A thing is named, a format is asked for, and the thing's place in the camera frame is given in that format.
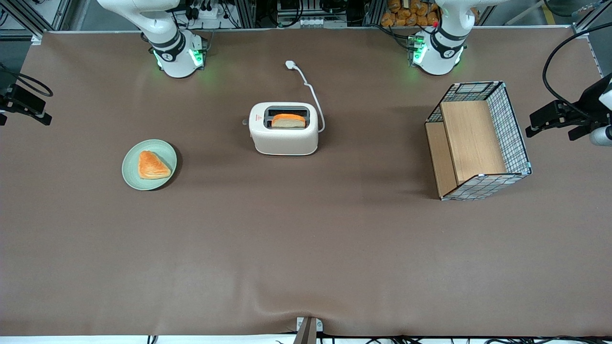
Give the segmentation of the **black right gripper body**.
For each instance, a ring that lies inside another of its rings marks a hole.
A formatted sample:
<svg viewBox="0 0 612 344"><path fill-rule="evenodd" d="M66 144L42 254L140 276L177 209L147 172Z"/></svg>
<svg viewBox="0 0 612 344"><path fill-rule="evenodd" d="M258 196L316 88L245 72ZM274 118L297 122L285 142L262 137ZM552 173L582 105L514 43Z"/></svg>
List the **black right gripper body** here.
<svg viewBox="0 0 612 344"><path fill-rule="evenodd" d="M9 85L0 95L0 126L4 126L8 120L5 113L18 113L20 109L15 98L17 86L17 84Z"/></svg>

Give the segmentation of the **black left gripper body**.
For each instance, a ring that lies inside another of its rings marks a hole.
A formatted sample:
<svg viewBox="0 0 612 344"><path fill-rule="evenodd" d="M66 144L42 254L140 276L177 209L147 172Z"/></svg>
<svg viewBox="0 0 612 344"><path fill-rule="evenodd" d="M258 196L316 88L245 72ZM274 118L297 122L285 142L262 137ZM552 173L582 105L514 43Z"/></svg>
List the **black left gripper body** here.
<svg viewBox="0 0 612 344"><path fill-rule="evenodd" d="M583 91L569 113L569 122L575 126L568 131L570 141L588 136L590 141L611 141L612 90L611 74L606 75Z"/></svg>

